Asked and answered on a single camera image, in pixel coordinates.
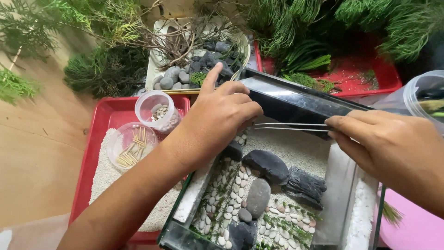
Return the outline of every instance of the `clear plastic cup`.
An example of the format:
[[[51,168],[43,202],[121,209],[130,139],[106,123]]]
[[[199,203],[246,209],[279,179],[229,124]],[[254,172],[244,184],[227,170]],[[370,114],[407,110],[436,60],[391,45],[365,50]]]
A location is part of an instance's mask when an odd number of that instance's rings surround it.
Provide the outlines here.
[[[135,142],[135,137],[142,143]],[[150,127],[140,122],[130,122],[111,135],[107,153],[114,166],[126,171],[149,154],[157,144],[157,136]]]
[[[167,113],[160,119],[153,120],[153,114],[163,106],[168,107]],[[169,134],[182,120],[181,115],[174,107],[173,99],[162,91],[151,90],[139,97],[134,108],[137,118],[145,126]]]
[[[440,133],[444,133],[444,124],[426,113],[416,97],[419,91],[436,87],[444,87],[444,70],[429,71],[411,79],[405,86],[371,107],[401,115],[427,118],[435,124]]]

